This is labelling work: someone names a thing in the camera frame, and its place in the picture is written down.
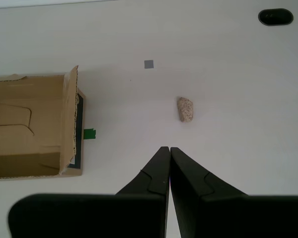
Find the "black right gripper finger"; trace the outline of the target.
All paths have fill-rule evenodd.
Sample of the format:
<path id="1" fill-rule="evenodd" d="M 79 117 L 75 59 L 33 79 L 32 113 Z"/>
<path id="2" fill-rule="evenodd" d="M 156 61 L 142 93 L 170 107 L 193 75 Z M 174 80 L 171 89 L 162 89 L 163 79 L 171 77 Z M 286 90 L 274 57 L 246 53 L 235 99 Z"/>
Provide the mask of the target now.
<path id="1" fill-rule="evenodd" d="M 163 238 L 170 150 L 161 147 L 114 195 L 35 194 L 8 213 L 14 238 Z"/>
<path id="2" fill-rule="evenodd" d="M 298 237 L 298 196 L 248 195 L 172 147 L 170 185 L 183 238 Z"/>

